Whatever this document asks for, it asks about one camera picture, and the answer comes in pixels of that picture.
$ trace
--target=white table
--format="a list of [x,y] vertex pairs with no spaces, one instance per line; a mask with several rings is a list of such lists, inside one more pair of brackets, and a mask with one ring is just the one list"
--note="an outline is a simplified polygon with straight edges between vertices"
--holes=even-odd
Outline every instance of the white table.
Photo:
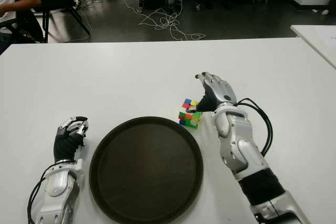
[[336,26],[292,25],[290,28],[336,69]]
[[[89,118],[83,157],[85,186],[75,223],[111,223],[93,201],[88,167],[102,138],[138,116],[177,121],[185,98],[200,99],[196,73],[226,79],[238,98],[268,113],[274,143],[267,160],[312,223],[336,219],[336,71],[300,38],[12,45],[0,56],[0,216],[25,223],[26,205],[42,171],[53,162],[57,126],[70,115]],[[251,111],[262,147],[266,127]],[[174,223],[255,223],[249,203],[219,156],[209,114],[196,138],[204,179],[193,206]]]

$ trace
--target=gray floor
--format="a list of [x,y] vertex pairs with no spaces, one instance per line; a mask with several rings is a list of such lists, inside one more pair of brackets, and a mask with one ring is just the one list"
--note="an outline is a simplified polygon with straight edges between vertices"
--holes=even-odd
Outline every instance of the gray floor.
[[[174,40],[168,30],[155,30],[152,26],[139,26],[144,18],[126,7],[137,7],[139,0],[82,0],[79,10],[84,21],[92,28],[91,37],[82,30],[74,18],[63,12],[53,14],[50,20],[49,43],[65,42],[122,42],[122,41],[167,41]],[[219,0],[214,0],[213,9],[195,9],[194,0],[184,0],[183,13],[178,17],[179,30],[185,33],[202,33],[204,39],[242,39],[294,37],[290,30],[292,24],[336,25],[336,18],[313,13],[311,10],[297,10],[289,3],[270,2],[263,4],[234,4],[226,10]],[[173,32],[177,38],[183,35]]]

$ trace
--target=robotic arm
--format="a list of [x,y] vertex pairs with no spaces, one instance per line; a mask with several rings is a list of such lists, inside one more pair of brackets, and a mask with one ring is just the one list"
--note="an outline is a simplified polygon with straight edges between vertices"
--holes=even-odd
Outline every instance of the robotic arm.
[[[79,194],[79,180],[83,175],[82,159],[74,160],[76,149],[83,146],[83,138],[88,129],[87,118],[72,117],[58,129],[54,143],[55,163],[43,173],[40,182],[34,188],[28,203],[29,224],[70,224],[75,201]],[[47,181],[44,190],[44,202],[35,222],[31,217],[31,206],[40,188]]]
[[220,156],[248,198],[258,223],[309,224],[256,146],[247,113],[235,106],[237,100],[231,86],[207,72],[195,77],[202,82],[205,95],[188,112],[214,112],[213,123],[221,141]]

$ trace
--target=wire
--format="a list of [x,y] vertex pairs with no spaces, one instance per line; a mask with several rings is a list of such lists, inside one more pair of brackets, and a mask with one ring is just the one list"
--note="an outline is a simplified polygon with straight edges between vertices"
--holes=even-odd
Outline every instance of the wire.
[[76,161],[70,160],[70,161],[62,161],[62,162],[59,162],[59,163],[52,164],[47,169],[45,169],[45,171],[42,173],[40,181],[36,184],[36,186],[34,187],[33,191],[30,194],[30,197],[29,197],[28,206],[27,206],[28,224],[35,224],[35,222],[33,221],[33,218],[31,217],[32,216],[31,207],[32,207],[34,199],[35,199],[35,197],[36,197],[36,195],[37,195],[37,193],[38,193],[38,191],[41,187],[42,182],[46,179],[44,177],[46,172],[54,166],[57,166],[57,165],[60,165],[60,164],[69,164],[69,163],[74,163],[74,162],[76,162]]
[[[170,35],[173,39],[175,40],[200,40],[205,38],[205,34],[201,34],[201,33],[185,33],[181,30],[179,30],[179,28],[177,27],[180,24],[180,21],[177,20],[177,18],[180,16],[180,14],[182,13],[182,9],[183,9],[183,1],[181,0],[181,9],[179,13],[173,13],[171,15],[167,14],[166,11],[162,8],[156,9],[154,12],[152,12],[149,15],[146,14],[142,14],[137,12],[134,7],[131,7],[127,4],[127,2],[125,2],[127,8],[132,9],[134,13],[141,15],[144,17],[144,19],[142,21],[139,22],[139,26],[141,25],[147,25],[147,26],[152,26],[154,27],[155,30],[168,30],[170,32]],[[156,22],[152,16],[153,15],[161,15],[159,16],[159,22]],[[176,32],[181,34],[183,37],[182,38],[176,38],[172,32]]]
[[[245,101],[245,100],[251,102],[253,105],[251,105],[249,103],[243,103],[243,101]],[[240,100],[239,102],[237,102],[234,106],[239,106],[239,105],[247,106],[247,107],[250,107],[250,108],[254,109],[255,111],[258,112],[258,114],[261,116],[261,118],[266,123],[267,139],[266,139],[265,146],[261,151],[261,154],[263,156],[265,156],[266,153],[268,152],[268,150],[270,149],[271,144],[273,142],[273,127],[272,127],[270,119],[268,118],[267,114],[250,98],[244,98],[244,99]]]
[[81,9],[80,9],[79,11],[80,11],[80,13],[84,16],[84,18],[85,18],[85,20],[86,20],[86,23],[87,23],[88,26],[89,26],[89,32],[90,32],[90,33],[89,33],[89,35],[86,36],[85,38],[81,38],[81,39],[73,39],[73,40],[65,41],[64,43],[70,43],[70,42],[74,42],[74,41],[80,41],[80,40],[88,39],[88,38],[90,38],[91,35],[92,35],[92,26],[91,26],[90,23],[89,23],[88,17],[83,13],[83,11],[82,11]]

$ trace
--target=rubik's cube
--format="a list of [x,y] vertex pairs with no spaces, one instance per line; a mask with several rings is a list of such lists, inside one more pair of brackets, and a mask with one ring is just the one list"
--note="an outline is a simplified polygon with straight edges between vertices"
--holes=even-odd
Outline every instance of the rubik's cube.
[[200,122],[202,113],[201,112],[187,113],[185,111],[190,106],[196,106],[196,105],[198,105],[198,102],[190,99],[185,99],[178,117],[181,125],[185,125],[194,129],[198,128],[198,124]]

